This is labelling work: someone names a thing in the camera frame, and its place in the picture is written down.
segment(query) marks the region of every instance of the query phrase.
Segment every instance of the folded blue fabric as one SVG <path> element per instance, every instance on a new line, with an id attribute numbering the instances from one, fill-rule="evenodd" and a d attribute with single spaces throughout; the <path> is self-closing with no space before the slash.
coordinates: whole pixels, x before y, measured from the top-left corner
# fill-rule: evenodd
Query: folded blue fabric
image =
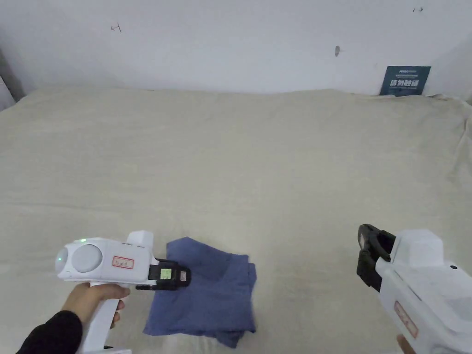
<path id="1" fill-rule="evenodd" d="M 256 331 L 251 303 L 256 267 L 247 255 L 184 237 L 167 244 L 167 259 L 190 268 L 192 282 L 176 291 L 156 291 L 145 334 L 207 336 L 236 348 L 245 331 Z"/>

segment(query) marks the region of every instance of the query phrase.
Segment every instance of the human hand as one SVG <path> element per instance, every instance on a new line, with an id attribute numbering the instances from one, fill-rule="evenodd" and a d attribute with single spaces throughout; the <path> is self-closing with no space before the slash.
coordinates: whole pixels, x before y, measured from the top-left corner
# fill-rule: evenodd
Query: human hand
<path id="1" fill-rule="evenodd" d="M 82 283 L 77 285 L 69 294 L 62 310 L 75 313 L 82 324 L 86 325 L 90 322 L 100 301 L 121 299 L 128 296 L 129 293 L 130 290 L 128 288 L 121 287 L 118 284 L 102 284 L 91 287 L 90 283 Z M 120 300 L 117 311 L 122 310 L 124 307 L 125 303 Z M 115 327 L 115 322 L 119 321 L 119 318 L 119 313 L 115 312 L 110 328 Z"/>
<path id="2" fill-rule="evenodd" d="M 410 343 L 408 343 L 406 338 L 401 334 L 396 337 L 396 341 L 398 342 L 398 345 L 400 346 L 400 349 L 402 349 L 402 352 L 404 354 L 416 354 L 413 348 L 411 347 Z"/>

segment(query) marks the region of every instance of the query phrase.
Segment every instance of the white wall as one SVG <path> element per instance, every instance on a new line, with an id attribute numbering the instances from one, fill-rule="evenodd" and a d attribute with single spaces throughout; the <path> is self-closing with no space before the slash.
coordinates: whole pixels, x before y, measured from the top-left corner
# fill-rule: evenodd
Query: white wall
<path id="1" fill-rule="evenodd" d="M 387 65 L 431 65 L 425 94 L 468 99 L 471 19 L 470 0 L 0 0 L 0 51 L 17 96 L 46 84 L 378 94 Z"/>

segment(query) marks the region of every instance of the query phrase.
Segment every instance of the finger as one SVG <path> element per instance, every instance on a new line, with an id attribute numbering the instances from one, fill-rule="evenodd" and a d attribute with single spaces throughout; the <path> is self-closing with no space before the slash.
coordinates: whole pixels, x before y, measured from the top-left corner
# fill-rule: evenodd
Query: finger
<path id="1" fill-rule="evenodd" d="M 117 310 L 122 310 L 124 308 L 125 308 L 125 303 L 123 302 L 123 300 L 118 301 Z"/>
<path id="2" fill-rule="evenodd" d="M 118 312 L 115 312 L 115 316 L 113 316 L 113 321 L 112 323 L 118 322 L 120 319 L 120 315 Z"/>
<path id="3" fill-rule="evenodd" d="M 121 299 L 129 295 L 130 290 L 127 287 L 121 287 L 118 284 L 102 284 L 91 287 L 90 292 L 99 300 Z"/>
<path id="4" fill-rule="evenodd" d="M 400 346 L 400 349 L 402 349 L 402 352 L 404 354 L 415 354 L 413 348 L 411 345 L 408 343 L 406 338 L 402 335 L 398 335 L 396 337 L 396 341 L 398 342 L 398 345 Z"/>

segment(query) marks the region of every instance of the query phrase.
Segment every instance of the dark blue sign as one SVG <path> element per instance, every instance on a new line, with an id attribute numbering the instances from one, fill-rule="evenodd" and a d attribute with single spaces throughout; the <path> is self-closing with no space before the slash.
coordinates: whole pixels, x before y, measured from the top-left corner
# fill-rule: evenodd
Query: dark blue sign
<path id="1" fill-rule="evenodd" d="M 387 67 L 380 96 L 421 95 L 431 67 Z"/>

